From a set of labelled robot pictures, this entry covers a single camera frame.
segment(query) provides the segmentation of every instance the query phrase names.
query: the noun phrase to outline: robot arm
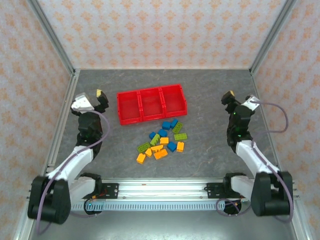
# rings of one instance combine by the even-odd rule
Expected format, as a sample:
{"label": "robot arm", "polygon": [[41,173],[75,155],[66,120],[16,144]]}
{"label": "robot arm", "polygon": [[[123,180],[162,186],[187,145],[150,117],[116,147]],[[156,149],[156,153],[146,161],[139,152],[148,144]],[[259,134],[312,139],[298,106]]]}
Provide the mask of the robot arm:
{"label": "robot arm", "polygon": [[102,142],[100,142],[95,146],[83,150],[96,143],[103,135],[99,115],[85,111],[95,110],[103,113],[109,107],[106,95],[101,90],[97,90],[96,93],[99,105],[95,107],[90,103],[86,94],[82,93],[75,97],[71,105],[71,112],[79,117],[79,133],[76,138],[76,145],[72,153],[55,170],[46,176],[37,176],[33,180],[28,206],[29,218],[37,218],[40,199],[44,189],[57,173],[59,174],[52,182],[45,197],[41,220],[63,224],[69,216],[71,205],[74,201],[78,201],[84,196],[95,192],[100,193],[102,181],[99,175],[84,173],[75,181],[81,170],[97,156],[102,145]]}
{"label": "robot arm", "polygon": [[288,196],[266,164],[281,176],[289,189],[291,198],[293,197],[292,176],[289,172],[280,171],[269,162],[256,143],[253,147],[266,164],[254,152],[248,125],[259,104],[253,102],[259,102],[259,100],[254,96],[248,96],[241,104],[235,99],[232,91],[227,92],[221,99],[221,103],[227,105],[225,110],[230,114],[227,143],[243,159],[254,176],[254,180],[245,175],[233,176],[229,180],[229,187],[251,201],[253,212],[257,216],[288,215],[290,213]]}

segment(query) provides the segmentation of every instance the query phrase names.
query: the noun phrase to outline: red tray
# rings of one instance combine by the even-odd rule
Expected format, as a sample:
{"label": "red tray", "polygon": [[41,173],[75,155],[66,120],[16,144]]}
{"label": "red tray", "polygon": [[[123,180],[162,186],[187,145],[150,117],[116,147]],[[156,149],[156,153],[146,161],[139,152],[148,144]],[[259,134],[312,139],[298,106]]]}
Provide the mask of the red tray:
{"label": "red tray", "polygon": [[180,84],[118,92],[121,125],[187,115],[187,101]]}

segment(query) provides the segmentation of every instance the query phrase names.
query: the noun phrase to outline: wall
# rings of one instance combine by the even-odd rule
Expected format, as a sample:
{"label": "wall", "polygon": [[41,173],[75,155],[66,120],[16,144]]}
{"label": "wall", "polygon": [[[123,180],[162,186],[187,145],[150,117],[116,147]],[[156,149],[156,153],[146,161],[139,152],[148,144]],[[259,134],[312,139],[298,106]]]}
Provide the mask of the wall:
{"label": "wall", "polygon": [[285,0],[40,0],[75,68],[241,68]]}
{"label": "wall", "polygon": [[69,81],[26,0],[0,2],[0,239],[15,233]]}
{"label": "wall", "polygon": [[[289,128],[275,134],[281,163],[297,180],[314,239],[320,236],[320,2],[298,0],[254,76],[259,96],[281,104]],[[264,107],[270,129],[284,127],[283,114]]]}

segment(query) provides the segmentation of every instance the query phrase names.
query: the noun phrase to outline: toy brick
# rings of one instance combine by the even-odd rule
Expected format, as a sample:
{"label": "toy brick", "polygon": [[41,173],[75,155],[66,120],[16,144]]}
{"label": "toy brick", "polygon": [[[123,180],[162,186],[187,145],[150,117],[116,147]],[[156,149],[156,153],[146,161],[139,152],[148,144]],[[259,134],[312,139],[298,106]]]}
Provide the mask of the toy brick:
{"label": "toy brick", "polygon": [[138,146],[136,149],[141,154],[141,153],[144,153],[145,151],[147,151],[147,149],[150,148],[150,147],[151,147],[150,143],[146,142],[146,143]]}
{"label": "toy brick", "polygon": [[178,119],[174,119],[170,124],[170,128],[173,129],[177,125],[177,122],[178,122]]}
{"label": "toy brick", "polygon": [[152,156],[151,148],[148,148],[148,149],[145,151],[145,155],[147,155],[149,158]]}
{"label": "toy brick", "polygon": [[143,153],[140,153],[136,159],[136,161],[138,162],[138,164],[144,164],[146,155]]}
{"label": "toy brick", "polygon": [[184,148],[185,148],[185,143],[182,141],[178,141],[176,145],[176,151],[179,153],[182,153],[184,151]]}
{"label": "toy brick", "polygon": [[156,152],[153,154],[156,160],[162,159],[163,157],[168,155],[167,150],[162,149],[161,151]]}
{"label": "toy brick", "polygon": [[158,146],[152,146],[151,147],[151,150],[153,151],[153,152],[159,152],[161,149],[163,149],[164,148],[164,146],[163,145],[158,145]]}
{"label": "toy brick", "polygon": [[159,142],[160,140],[160,135],[157,133],[156,135],[154,135],[154,137],[152,138],[150,145],[151,146],[155,146],[157,144],[157,142]]}
{"label": "toy brick", "polygon": [[177,144],[175,144],[173,141],[169,142],[169,144],[166,146],[171,152],[174,152],[177,149]]}
{"label": "toy brick", "polygon": [[162,123],[162,128],[163,128],[164,130],[170,130],[170,125],[171,125],[170,122],[164,121],[164,122]]}
{"label": "toy brick", "polygon": [[158,131],[158,134],[160,135],[160,137],[166,137],[166,136],[168,136],[168,133],[167,133],[165,130],[163,130],[163,129],[160,129],[160,130]]}
{"label": "toy brick", "polygon": [[180,130],[182,129],[183,124],[181,122],[177,122],[175,127],[173,128],[172,132],[174,134],[178,134],[180,132]]}
{"label": "toy brick", "polygon": [[179,133],[174,135],[174,140],[176,141],[186,140],[186,139],[188,139],[186,133]]}
{"label": "toy brick", "polygon": [[161,145],[167,145],[169,143],[169,138],[168,137],[161,137],[160,138],[160,144]]}
{"label": "toy brick", "polygon": [[149,138],[152,140],[155,137],[156,133],[153,131],[149,134]]}

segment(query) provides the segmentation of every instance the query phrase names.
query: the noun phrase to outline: orange lego brick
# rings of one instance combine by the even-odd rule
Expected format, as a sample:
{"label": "orange lego brick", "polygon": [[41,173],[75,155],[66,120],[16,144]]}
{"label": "orange lego brick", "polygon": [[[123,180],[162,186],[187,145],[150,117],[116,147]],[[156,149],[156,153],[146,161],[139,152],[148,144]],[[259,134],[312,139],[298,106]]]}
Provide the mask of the orange lego brick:
{"label": "orange lego brick", "polygon": [[163,157],[167,156],[168,155],[168,152],[166,149],[162,149],[158,152],[156,152],[155,154],[153,154],[154,157],[155,157],[155,160],[159,160],[159,159],[162,159]]}
{"label": "orange lego brick", "polygon": [[160,144],[161,145],[167,145],[169,143],[169,138],[168,137],[161,137],[160,138]]}
{"label": "orange lego brick", "polygon": [[151,148],[148,148],[148,149],[145,151],[145,155],[147,155],[149,158],[152,156]]}
{"label": "orange lego brick", "polygon": [[144,164],[146,155],[143,153],[140,153],[139,156],[136,158],[136,161],[138,162],[138,164]]}
{"label": "orange lego brick", "polygon": [[161,149],[163,149],[164,148],[164,146],[163,145],[158,145],[158,146],[152,146],[151,147],[151,150],[153,151],[153,152],[159,152]]}
{"label": "orange lego brick", "polygon": [[179,153],[182,153],[184,151],[185,148],[185,143],[178,141],[177,145],[176,145],[176,151]]}

